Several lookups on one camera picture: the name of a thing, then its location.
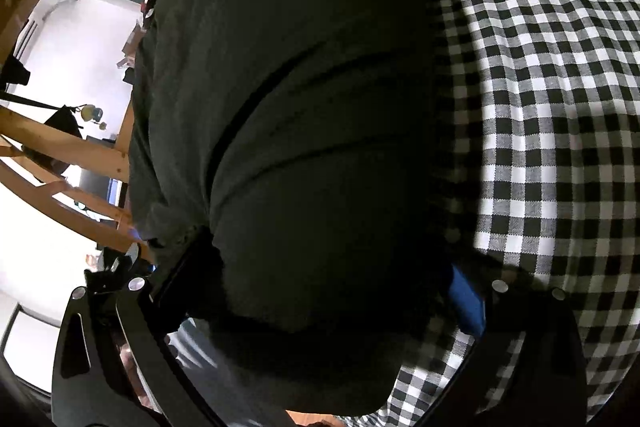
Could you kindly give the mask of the black garment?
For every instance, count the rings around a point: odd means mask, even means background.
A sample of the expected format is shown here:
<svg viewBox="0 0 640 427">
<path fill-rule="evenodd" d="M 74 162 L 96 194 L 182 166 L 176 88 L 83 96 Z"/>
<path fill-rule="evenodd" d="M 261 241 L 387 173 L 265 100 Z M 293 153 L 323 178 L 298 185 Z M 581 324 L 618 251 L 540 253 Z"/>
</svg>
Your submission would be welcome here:
<svg viewBox="0 0 640 427">
<path fill-rule="evenodd" d="M 437 0 L 157 0 L 134 226 L 250 397 L 380 409 L 446 295 L 454 100 Z"/>
</svg>

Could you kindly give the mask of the checkered black white bedsheet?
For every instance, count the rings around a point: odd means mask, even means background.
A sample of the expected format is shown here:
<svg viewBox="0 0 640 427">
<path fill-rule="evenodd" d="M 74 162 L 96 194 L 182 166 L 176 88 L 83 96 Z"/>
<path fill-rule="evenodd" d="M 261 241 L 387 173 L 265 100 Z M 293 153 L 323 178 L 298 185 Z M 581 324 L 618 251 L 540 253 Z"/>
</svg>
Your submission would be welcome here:
<svg viewBox="0 0 640 427">
<path fill-rule="evenodd" d="M 639 0 L 438 0 L 455 244 L 566 291 L 590 424 L 639 421 Z"/>
</svg>

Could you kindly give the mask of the wooden bunk bed frame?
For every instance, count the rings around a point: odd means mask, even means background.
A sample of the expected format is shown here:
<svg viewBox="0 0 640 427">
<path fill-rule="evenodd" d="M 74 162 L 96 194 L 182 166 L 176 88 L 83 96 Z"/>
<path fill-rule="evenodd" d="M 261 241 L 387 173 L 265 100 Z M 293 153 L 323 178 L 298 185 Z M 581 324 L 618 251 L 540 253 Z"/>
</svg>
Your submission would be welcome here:
<svg viewBox="0 0 640 427">
<path fill-rule="evenodd" d="M 1 55 L 9 56 L 26 18 L 39 0 L 1 0 Z M 39 124 L 12 112 L 1 112 L 1 155 L 12 159 L 39 180 L 32 185 L 8 166 L 1 168 L 1 182 L 24 202 L 44 215 L 96 243 L 126 251 L 134 243 L 130 213 L 70 186 L 60 176 L 25 157 L 28 148 L 54 159 L 85 168 L 101 176 L 127 181 L 127 150 L 134 117 L 127 114 L 112 148 L 94 144 Z"/>
</svg>

